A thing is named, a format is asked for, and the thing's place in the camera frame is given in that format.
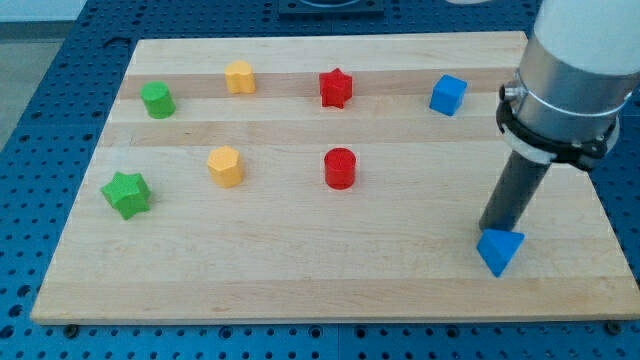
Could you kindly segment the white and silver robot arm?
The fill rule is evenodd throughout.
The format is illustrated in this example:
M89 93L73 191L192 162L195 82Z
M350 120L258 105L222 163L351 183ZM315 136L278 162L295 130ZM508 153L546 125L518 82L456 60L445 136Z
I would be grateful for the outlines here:
M506 143L538 164L589 171L615 146L639 85L639 0L544 0L500 90Z

